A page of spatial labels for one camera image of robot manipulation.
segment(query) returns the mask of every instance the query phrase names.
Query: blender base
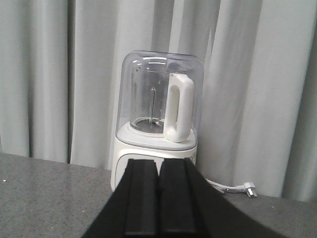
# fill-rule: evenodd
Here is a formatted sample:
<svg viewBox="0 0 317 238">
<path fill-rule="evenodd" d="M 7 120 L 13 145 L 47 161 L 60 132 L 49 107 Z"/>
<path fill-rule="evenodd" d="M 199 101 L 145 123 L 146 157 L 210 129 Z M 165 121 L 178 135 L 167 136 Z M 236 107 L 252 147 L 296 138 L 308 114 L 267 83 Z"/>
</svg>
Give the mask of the blender base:
<svg viewBox="0 0 317 238">
<path fill-rule="evenodd" d="M 112 191 L 114 191 L 117 185 L 119 184 L 129 159 L 154 160 L 159 173 L 161 164 L 164 159 L 190 158 L 190 160 L 193 163 L 195 163 L 196 152 L 197 146 L 189 150 L 158 150 L 123 143 L 115 137 L 113 148 L 113 162 L 111 170 L 111 189 Z"/>
</svg>

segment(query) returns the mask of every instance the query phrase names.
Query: gray countertop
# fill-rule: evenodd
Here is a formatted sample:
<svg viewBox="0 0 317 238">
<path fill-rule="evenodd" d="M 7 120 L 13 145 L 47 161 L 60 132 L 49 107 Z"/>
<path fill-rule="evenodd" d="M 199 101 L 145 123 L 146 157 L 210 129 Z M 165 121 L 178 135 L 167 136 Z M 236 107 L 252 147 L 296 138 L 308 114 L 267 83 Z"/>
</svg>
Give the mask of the gray countertop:
<svg viewBox="0 0 317 238">
<path fill-rule="evenodd" d="M 79 238 L 111 195 L 111 171 L 0 154 L 0 238 Z M 288 237 L 317 237 L 317 204 L 226 194 Z"/>
</svg>

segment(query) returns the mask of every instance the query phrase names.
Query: white handle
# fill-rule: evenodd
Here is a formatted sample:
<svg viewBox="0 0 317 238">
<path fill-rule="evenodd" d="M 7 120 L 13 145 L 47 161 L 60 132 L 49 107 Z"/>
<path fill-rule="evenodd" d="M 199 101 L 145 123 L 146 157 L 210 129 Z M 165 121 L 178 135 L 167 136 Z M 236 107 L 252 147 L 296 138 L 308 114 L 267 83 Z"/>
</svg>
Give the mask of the white handle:
<svg viewBox="0 0 317 238">
<path fill-rule="evenodd" d="M 194 82 L 187 75 L 181 73 L 169 75 L 163 131 L 165 139 L 182 142 L 189 136 L 192 125 L 194 91 Z"/>
</svg>

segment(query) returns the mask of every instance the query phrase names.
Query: transparent cover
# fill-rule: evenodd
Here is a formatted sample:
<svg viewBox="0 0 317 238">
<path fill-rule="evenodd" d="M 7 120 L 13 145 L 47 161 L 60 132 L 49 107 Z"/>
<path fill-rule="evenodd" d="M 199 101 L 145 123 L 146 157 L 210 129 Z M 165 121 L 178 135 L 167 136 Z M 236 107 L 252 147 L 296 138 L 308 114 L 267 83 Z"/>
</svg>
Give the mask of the transparent cover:
<svg viewBox="0 0 317 238">
<path fill-rule="evenodd" d="M 183 143 L 186 140 L 183 139 L 180 143 L 156 143 L 153 138 L 164 140 L 166 102 L 170 78 L 174 74 L 184 75 L 194 84 L 192 103 L 179 102 L 179 105 L 188 107 L 186 109 L 190 111 L 190 132 L 185 135 L 190 138 L 190 142 L 187 140 Z M 122 64 L 116 137 L 132 145 L 163 150 L 183 150 L 196 146 L 203 77 L 203 66 L 195 56 L 148 51 L 133 51 L 128 54 Z M 179 90 L 176 92 L 177 100 L 182 100 L 181 93 Z M 178 112 L 182 112 L 178 105 L 176 107 Z M 135 137 L 131 136 L 131 132 L 135 132 Z"/>
</svg>

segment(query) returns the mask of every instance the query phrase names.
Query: blender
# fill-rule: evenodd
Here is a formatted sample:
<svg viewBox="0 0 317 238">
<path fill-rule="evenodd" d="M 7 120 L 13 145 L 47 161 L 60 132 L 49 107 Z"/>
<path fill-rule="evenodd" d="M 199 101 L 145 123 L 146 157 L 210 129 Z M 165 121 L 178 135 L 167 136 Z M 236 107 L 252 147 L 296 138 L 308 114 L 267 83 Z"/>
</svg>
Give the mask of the blender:
<svg viewBox="0 0 317 238">
<path fill-rule="evenodd" d="M 128 159 L 196 161 L 204 68 L 196 56 L 133 51 L 122 64 L 111 188 Z"/>
</svg>

